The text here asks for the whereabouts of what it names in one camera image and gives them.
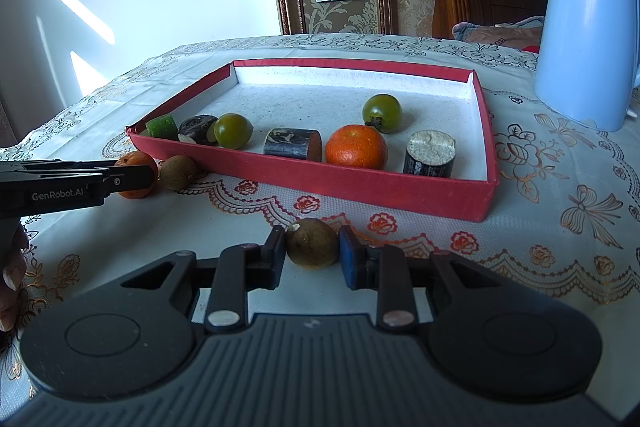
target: tablecloth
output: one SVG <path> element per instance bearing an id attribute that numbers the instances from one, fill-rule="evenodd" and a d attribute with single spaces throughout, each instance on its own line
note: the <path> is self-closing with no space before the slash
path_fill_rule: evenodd
<path id="1" fill-rule="evenodd" d="M 176 194 L 110 196 L 104 206 L 23 220 L 25 305 L 0 347 L 0 417 L 36 393 L 19 356 L 20 332 L 48 306 L 175 250 L 217 256 L 261 243 L 273 225 L 319 217 L 409 256 L 450 250 L 585 311 L 605 341 L 590 394 L 615 415 L 640 401 L 640 124 L 616 133 L 569 121 L 537 100 L 537 55 L 484 44 L 359 34 L 260 37 L 176 48 L 117 77 L 0 149 L 0 160 L 117 158 L 132 150 L 124 127 L 222 64 L 240 58 L 325 57 L 421 62 L 478 72 L 491 113 L 500 185 L 482 223 L 413 214 L 207 174 Z M 640 95 L 633 95 L 633 105 Z M 416 292 L 420 317 L 430 318 Z M 250 294 L 250 311 L 368 312 L 372 291 L 344 287 L 339 267 L 306 272 L 286 262 L 281 286 Z"/>

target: ribbed gray surface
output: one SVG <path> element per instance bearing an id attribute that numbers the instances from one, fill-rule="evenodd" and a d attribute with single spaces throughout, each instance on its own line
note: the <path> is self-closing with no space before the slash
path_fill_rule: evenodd
<path id="1" fill-rule="evenodd" d="M 258 315 L 251 328 L 211 337 L 178 378 L 113 403 L 39 393 L 10 427 L 606 427 L 577 396 L 506 405 L 443 378 L 411 338 L 375 330 L 366 315 Z"/>

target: red flower pattern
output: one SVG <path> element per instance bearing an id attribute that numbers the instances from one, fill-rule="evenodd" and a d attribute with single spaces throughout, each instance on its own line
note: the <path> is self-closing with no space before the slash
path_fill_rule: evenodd
<path id="1" fill-rule="evenodd" d="M 396 218 L 385 212 L 379 214 L 373 214 L 369 217 L 369 224 L 367 224 L 367 230 L 371 232 L 379 233 L 380 235 L 387 235 L 393 233 L 398 229 L 396 224 Z"/>
<path id="2" fill-rule="evenodd" d="M 242 180 L 238 185 L 236 185 L 234 190 L 243 196 L 248 196 L 249 194 L 255 194 L 258 191 L 258 184 L 250 180 Z"/>
<path id="3" fill-rule="evenodd" d="M 473 234 L 462 232 L 461 230 L 451 236 L 451 245 L 449 248 L 458 253 L 471 255 L 478 251 L 478 241 Z"/>
<path id="4" fill-rule="evenodd" d="M 293 204 L 293 208 L 295 208 L 301 214 L 315 212 L 320 208 L 320 200 L 309 195 L 300 196 Z"/>

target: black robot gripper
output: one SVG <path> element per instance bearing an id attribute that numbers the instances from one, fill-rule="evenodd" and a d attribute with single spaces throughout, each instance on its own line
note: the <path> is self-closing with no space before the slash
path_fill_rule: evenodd
<path id="1" fill-rule="evenodd" d="M 174 252 L 32 320 L 20 352 L 41 392 L 8 425 L 615 425 L 584 395 L 602 341 L 580 312 L 453 253 L 408 259 L 349 227 L 339 240 L 346 285 L 377 291 L 374 324 L 249 322 L 248 291 L 280 282 L 282 227 L 216 259 Z"/>

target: brown kiwi fruit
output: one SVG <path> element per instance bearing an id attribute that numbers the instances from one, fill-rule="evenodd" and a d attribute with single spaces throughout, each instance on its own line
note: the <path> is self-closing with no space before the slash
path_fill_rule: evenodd
<path id="1" fill-rule="evenodd" d="M 320 219 L 299 219 L 287 227 L 287 254 L 306 270 L 331 266 L 338 259 L 338 234 Z"/>
<path id="2" fill-rule="evenodd" d="M 188 156 L 172 156 L 162 163 L 160 183 L 170 190 L 182 190 L 198 175 L 198 166 Z"/>

